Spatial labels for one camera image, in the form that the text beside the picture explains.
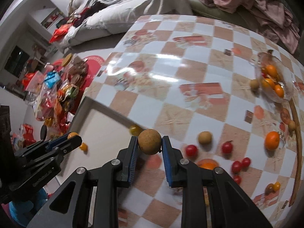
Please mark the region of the pile of snack packages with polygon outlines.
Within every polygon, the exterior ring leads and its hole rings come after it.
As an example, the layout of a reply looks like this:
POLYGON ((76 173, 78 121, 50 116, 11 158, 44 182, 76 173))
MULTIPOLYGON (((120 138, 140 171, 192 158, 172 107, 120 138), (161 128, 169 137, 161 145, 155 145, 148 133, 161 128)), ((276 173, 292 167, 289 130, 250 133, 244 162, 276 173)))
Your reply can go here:
POLYGON ((64 135, 72 122, 85 89, 103 64, 103 59, 68 54, 42 71, 27 73, 21 84, 35 119, 42 122, 40 139, 64 135))

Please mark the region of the mandarins in bowl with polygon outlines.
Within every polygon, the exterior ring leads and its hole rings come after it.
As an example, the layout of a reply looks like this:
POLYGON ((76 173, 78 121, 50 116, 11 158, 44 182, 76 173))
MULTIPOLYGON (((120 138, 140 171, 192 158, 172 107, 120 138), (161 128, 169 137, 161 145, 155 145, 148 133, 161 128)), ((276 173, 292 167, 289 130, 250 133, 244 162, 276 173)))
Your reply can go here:
POLYGON ((270 87, 279 98, 284 98, 285 92, 283 85, 280 83, 280 77, 277 68, 268 64, 261 68, 262 83, 265 87, 270 87))

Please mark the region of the red cherry tomato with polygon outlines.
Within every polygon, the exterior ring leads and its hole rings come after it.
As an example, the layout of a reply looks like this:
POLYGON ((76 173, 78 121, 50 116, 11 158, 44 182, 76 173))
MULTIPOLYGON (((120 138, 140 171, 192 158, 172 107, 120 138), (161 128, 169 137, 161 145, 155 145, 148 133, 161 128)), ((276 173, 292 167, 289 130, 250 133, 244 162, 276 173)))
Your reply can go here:
POLYGON ((238 185, 240 185, 242 178, 239 175, 235 175, 233 177, 233 180, 235 181, 235 183, 237 183, 238 185))
POLYGON ((185 154, 189 158, 195 158, 198 155, 198 148, 195 145, 187 145, 185 147, 185 154))
POLYGON ((221 147, 222 153, 223 154, 230 154, 233 151, 233 144, 232 141, 226 141, 225 143, 223 143, 222 147, 221 147))
POLYGON ((234 161, 231 166, 231 172, 238 174, 242 169, 242 163, 240 161, 234 161))
POLYGON ((242 159, 241 165, 243 169, 247 169, 251 164, 251 159, 246 157, 242 159))

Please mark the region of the shallow grey cardboard box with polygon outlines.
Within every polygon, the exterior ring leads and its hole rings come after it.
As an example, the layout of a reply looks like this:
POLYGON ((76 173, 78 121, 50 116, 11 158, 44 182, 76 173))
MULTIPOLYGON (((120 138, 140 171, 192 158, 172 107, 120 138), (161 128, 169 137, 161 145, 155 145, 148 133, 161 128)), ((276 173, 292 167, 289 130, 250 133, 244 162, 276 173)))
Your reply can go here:
POLYGON ((129 128, 135 124, 108 106, 85 97, 73 118, 70 131, 80 135, 88 151, 78 148, 64 157, 61 172, 56 176, 59 184, 63 184, 79 167, 91 170, 116 158, 121 149, 128 147, 131 138, 129 128))

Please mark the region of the grey sofa with blankets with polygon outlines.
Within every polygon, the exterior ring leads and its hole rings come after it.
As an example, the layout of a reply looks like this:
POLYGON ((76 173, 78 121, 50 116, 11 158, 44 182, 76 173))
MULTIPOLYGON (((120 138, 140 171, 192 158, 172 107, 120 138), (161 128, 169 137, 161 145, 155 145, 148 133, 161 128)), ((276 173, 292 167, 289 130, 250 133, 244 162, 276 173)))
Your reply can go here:
POLYGON ((55 42, 62 48, 127 32, 141 16, 192 15, 188 0, 70 0, 69 26, 55 42))

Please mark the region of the brown longan by stick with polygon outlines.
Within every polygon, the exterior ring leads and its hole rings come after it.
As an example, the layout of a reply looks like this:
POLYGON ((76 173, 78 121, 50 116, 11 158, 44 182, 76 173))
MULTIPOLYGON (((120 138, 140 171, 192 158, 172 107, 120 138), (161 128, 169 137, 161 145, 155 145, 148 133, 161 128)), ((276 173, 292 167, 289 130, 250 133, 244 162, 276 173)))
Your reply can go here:
POLYGON ((293 131, 295 131, 296 129, 296 124, 293 120, 290 120, 289 124, 288 124, 288 130, 290 133, 292 133, 293 131))

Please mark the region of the small orange cherry tomato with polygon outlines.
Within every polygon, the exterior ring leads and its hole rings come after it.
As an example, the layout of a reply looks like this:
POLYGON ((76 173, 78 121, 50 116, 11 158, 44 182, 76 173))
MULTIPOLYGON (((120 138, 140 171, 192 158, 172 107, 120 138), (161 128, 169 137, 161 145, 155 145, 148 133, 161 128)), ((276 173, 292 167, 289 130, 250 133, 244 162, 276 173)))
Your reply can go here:
POLYGON ((87 152, 88 151, 88 146, 86 143, 82 143, 80 146, 79 146, 79 149, 82 150, 83 152, 87 152))
POLYGON ((69 133, 69 135, 67 136, 67 138, 70 139, 70 138, 72 138, 72 137, 74 137, 74 136, 78 136, 78 133, 76 133, 76 132, 71 132, 71 133, 69 133))

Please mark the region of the dark yellow cherry tomato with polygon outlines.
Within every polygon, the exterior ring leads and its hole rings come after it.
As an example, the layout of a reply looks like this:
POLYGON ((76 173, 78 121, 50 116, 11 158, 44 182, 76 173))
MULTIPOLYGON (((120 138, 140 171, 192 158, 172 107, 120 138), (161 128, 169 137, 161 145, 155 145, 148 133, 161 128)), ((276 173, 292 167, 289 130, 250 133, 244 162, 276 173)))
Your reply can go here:
POLYGON ((265 195, 269 195, 269 194, 271 194, 271 193, 273 193, 274 192, 274 184, 273 183, 270 183, 270 184, 268 184, 267 186, 266 186, 266 188, 265 188, 265 195))

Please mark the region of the orange mandarin on table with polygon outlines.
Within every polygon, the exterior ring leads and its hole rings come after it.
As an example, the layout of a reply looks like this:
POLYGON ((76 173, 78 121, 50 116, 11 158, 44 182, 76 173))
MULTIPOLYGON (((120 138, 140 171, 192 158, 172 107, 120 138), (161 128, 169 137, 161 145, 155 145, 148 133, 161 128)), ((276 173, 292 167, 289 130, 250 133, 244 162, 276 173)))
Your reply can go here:
POLYGON ((279 143, 280 143, 279 133, 276 131, 271 131, 265 137, 264 147, 269 151, 273 151, 278 148, 279 143))

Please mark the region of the glass fruit bowl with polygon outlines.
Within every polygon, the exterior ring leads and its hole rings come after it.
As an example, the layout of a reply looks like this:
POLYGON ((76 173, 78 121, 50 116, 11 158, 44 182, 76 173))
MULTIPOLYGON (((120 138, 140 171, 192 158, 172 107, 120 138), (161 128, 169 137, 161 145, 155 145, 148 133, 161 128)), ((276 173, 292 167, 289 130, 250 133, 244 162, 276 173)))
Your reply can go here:
POLYGON ((273 51, 259 52, 254 61, 255 76, 262 92, 273 102, 289 102, 293 96, 293 79, 290 70, 273 51))

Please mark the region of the small orange tomato on table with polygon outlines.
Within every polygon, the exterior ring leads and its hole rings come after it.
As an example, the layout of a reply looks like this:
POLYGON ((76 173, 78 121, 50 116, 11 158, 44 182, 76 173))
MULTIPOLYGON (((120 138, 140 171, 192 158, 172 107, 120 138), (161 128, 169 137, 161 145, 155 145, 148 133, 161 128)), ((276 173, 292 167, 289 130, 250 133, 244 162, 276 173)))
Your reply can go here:
POLYGON ((281 184, 280 182, 275 182, 273 184, 273 192, 277 192, 278 190, 280 190, 281 184))

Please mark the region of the brown longan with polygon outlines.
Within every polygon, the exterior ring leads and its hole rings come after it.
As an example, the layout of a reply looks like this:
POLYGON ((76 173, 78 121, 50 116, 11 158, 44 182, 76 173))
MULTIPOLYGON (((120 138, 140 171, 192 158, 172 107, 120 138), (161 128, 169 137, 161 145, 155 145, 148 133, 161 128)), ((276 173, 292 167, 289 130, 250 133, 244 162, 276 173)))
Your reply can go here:
POLYGON ((200 134, 198 135, 198 142, 201 145, 210 144, 212 142, 212 137, 213 137, 213 135, 209 131, 200 132, 200 134))
POLYGON ((288 130, 290 133, 292 133, 293 131, 295 131, 296 129, 296 124, 293 120, 290 120, 289 124, 288 124, 288 130))
POLYGON ((154 155, 161 150, 161 135, 154 129, 146 129, 138 136, 138 144, 142 153, 154 155))
POLYGON ((253 92, 256 92, 258 89, 259 89, 259 87, 260 87, 260 84, 259 84, 259 82, 258 82, 258 80, 257 79, 252 79, 251 81, 250 81, 250 89, 253 91, 253 92))

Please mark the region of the curved wooden stick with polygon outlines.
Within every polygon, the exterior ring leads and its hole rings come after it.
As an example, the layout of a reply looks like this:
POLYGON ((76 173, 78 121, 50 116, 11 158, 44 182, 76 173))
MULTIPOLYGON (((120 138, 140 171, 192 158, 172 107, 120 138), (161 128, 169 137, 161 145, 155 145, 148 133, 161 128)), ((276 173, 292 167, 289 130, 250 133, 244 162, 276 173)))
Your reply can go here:
POLYGON ((296 110, 296 106, 294 104, 293 99, 289 101, 293 121, 295 123, 295 135, 296 135, 296 149, 297 149, 297 163, 296 163, 296 174, 295 174, 295 182, 293 186, 293 191, 292 195, 289 201, 289 207, 291 207, 295 200, 296 200, 296 195, 300 187, 300 177, 301 177, 301 171, 302 171, 302 136, 301 136, 301 129, 300 129, 300 122, 296 110))

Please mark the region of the brown longan by bowl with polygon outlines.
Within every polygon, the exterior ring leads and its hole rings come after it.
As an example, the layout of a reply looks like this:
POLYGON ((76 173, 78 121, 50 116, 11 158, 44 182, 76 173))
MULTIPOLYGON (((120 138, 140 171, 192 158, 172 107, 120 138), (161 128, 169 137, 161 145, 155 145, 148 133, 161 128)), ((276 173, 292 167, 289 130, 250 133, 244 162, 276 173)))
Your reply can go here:
POLYGON ((258 82, 258 80, 257 79, 252 79, 251 81, 250 81, 250 89, 253 91, 253 92, 256 92, 258 89, 259 89, 259 87, 260 87, 260 84, 259 84, 259 82, 258 82))

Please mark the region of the pink clothes pile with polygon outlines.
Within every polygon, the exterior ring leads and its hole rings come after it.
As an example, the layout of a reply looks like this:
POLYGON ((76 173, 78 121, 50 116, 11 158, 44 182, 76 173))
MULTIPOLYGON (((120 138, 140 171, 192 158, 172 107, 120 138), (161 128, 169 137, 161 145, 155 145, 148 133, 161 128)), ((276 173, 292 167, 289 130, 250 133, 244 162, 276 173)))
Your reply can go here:
POLYGON ((230 14, 246 10, 242 19, 250 30, 274 43, 281 42, 289 53, 296 53, 300 43, 299 22, 284 0, 199 0, 210 8, 230 14))

